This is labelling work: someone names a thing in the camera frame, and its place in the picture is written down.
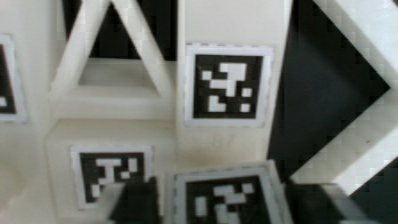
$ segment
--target black background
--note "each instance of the black background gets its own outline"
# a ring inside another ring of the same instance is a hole
[[[0,114],[14,114],[16,113],[14,94],[10,87],[7,58],[1,45],[0,45],[0,97],[5,98],[7,102],[7,106],[0,107]]]
[[[62,0],[65,33],[69,35],[81,0]],[[177,41],[177,0],[136,0],[163,58],[176,60]],[[94,42],[90,57],[138,59],[135,46],[120,23],[113,5],[104,15],[99,35]]]

